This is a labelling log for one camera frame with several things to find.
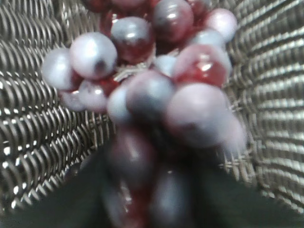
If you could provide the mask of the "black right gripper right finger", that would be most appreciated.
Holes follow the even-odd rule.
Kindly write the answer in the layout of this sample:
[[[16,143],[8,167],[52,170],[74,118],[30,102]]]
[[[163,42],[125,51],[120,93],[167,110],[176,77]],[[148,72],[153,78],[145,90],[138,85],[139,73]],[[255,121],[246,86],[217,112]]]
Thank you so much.
[[[199,228],[302,228],[304,216],[262,196],[216,167],[192,168],[193,216]]]

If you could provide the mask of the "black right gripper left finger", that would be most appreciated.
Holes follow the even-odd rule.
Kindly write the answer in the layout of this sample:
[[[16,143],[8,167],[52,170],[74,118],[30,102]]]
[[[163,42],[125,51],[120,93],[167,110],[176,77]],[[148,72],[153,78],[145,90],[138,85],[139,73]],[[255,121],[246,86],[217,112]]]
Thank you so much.
[[[59,190],[15,214],[1,218],[2,228],[109,228],[102,200],[107,192],[105,152],[89,163]]]

